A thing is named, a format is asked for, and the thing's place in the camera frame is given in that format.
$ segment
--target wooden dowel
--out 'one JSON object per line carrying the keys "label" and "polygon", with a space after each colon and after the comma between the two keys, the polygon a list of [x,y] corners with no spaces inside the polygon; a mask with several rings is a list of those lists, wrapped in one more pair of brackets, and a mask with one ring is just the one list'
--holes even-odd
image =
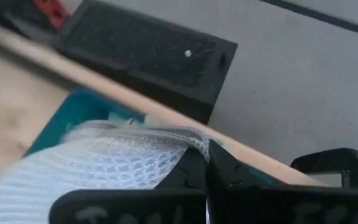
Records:
{"label": "wooden dowel", "polygon": [[225,146],[228,147],[228,151],[242,162],[280,179],[285,183],[324,185],[269,156],[69,60],[52,49],[24,39],[2,27],[0,27],[0,45],[142,114],[149,114],[170,124],[190,126],[202,130],[213,138],[224,141]]}

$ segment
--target teal container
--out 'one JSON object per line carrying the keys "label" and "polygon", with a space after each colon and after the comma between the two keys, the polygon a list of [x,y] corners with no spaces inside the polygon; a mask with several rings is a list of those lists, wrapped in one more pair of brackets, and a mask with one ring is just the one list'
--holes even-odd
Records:
{"label": "teal container", "polygon": [[144,115],[92,91],[77,90],[70,93],[24,156],[56,146],[62,136],[77,124],[94,119],[112,118],[118,123],[129,119],[144,122]]}

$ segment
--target light wooden surface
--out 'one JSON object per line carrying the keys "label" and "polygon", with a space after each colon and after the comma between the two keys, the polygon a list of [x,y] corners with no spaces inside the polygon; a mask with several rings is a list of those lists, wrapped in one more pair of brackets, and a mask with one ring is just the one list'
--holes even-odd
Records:
{"label": "light wooden surface", "polygon": [[21,158],[66,95],[0,56],[0,173]]}
{"label": "light wooden surface", "polygon": [[0,45],[33,62],[49,68],[54,72],[59,73],[65,78],[79,83],[80,85],[87,86],[88,88],[95,90],[115,101],[118,101],[138,112],[151,114],[152,116],[158,117],[168,123],[192,126],[204,131],[214,138],[223,140],[229,147],[229,151],[238,159],[288,184],[322,185],[321,182],[318,182],[317,180],[314,180],[307,175],[291,169],[285,164],[276,161],[275,159],[261,154],[234,139],[231,139],[207,126],[204,126],[190,118],[187,118],[186,116],[183,116],[180,113],[177,113],[176,111],[164,107],[154,100],[146,98],[116,82],[111,81],[110,79],[104,78],[92,70],[89,70],[75,62],[69,61],[68,59],[56,54],[54,51],[46,47],[25,40],[22,37],[2,28],[0,28]]}

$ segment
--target black foam block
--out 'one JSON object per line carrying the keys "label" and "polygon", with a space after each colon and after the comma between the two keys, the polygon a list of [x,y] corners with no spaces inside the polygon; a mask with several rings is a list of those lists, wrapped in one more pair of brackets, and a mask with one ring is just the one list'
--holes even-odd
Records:
{"label": "black foam block", "polygon": [[237,44],[104,2],[85,0],[56,48],[189,117],[207,123]]}

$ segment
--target white netting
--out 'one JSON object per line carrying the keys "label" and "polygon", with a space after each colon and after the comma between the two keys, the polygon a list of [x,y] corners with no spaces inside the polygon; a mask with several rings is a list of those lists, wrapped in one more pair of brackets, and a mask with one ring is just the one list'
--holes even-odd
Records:
{"label": "white netting", "polygon": [[0,180],[0,223],[45,224],[57,198],[78,189],[152,189],[188,147],[208,159],[208,138],[197,129],[79,125],[58,146],[21,160]]}

